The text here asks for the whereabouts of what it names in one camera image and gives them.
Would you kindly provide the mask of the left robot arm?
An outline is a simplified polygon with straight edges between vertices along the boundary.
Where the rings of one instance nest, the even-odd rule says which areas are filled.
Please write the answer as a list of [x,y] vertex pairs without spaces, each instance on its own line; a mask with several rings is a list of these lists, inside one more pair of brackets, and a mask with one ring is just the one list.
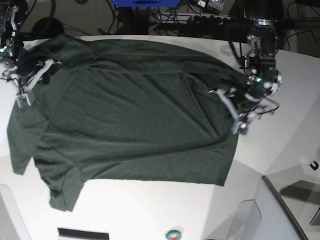
[[244,0],[242,3],[244,17],[252,26],[247,34],[250,50],[242,62],[248,80],[236,101],[240,111],[248,112],[272,94],[275,84],[282,82],[276,69],[280,48],[276,22],[284,19],[284,13],[281,0]]

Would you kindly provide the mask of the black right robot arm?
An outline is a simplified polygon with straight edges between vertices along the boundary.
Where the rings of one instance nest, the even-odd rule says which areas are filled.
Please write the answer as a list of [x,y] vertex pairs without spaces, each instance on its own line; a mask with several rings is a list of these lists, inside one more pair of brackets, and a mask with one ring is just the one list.
[[0,2],[0,79],[26,85],[31,81],[40,64],[28,62],[24,42],[32,37],[21,32],[30,10],[26,0],[2,0]]

